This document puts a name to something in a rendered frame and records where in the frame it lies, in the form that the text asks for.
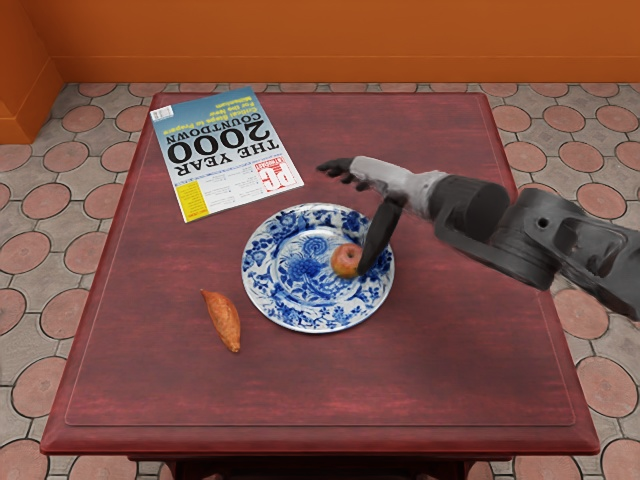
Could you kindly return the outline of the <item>red yellow apple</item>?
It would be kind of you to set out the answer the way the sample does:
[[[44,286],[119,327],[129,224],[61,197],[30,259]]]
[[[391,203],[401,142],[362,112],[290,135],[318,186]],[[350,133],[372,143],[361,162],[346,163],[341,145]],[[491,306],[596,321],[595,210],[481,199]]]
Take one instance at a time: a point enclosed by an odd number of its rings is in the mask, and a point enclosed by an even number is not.
[[[330,265],[338,277],[354,278],[358,275],[361,256],[362,248],[360,246],[354,243],[345,243],[334,250]]]

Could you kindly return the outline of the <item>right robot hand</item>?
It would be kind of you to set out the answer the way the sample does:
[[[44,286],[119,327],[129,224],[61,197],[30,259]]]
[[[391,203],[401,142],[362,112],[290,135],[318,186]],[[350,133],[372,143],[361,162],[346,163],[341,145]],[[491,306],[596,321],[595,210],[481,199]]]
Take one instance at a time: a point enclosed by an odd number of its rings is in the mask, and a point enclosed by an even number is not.
[[[372,188],[383,198],[370,223],[357,273],[364,275],[386,248],[404,210],[429,220],[429,199],[436,183],[446,173],[411,171],[366,156],[338,158],[316,167],[344,184],[356,183],[357,191]]]

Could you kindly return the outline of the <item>orange sweet potato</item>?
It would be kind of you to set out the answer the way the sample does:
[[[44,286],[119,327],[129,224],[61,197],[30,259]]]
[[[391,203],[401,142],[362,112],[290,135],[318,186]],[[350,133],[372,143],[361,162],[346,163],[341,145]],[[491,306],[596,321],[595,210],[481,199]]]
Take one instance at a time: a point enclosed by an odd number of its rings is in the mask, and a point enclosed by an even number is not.
[[[231,352],[240,351],[241,323],[233,302],[218,292],[201,289],[208,313],[223,344]]]

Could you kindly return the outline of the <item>magazine with blue cover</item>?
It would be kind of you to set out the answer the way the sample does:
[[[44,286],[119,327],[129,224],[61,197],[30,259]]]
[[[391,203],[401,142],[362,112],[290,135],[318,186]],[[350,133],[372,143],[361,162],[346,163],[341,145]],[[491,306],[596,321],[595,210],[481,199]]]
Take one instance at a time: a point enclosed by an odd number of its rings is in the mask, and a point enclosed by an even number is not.
[[[250,87],[150,112],[185,222],[304,182]]]

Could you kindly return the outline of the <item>blue and white patterned plate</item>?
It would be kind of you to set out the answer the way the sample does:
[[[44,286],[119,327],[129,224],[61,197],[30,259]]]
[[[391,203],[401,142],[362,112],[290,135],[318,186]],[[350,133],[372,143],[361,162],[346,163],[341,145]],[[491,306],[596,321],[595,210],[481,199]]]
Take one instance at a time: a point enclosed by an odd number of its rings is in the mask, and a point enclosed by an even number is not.
[[[363,276],[344,279],[330,260],[342,244],[360,246],[369,219],[350,208],[308,203],[282,210],[249,238],[242,257],[248,297],[271,321],[305,333],[330,333],[370,317],[390,293],[395,259],[387,247]]]

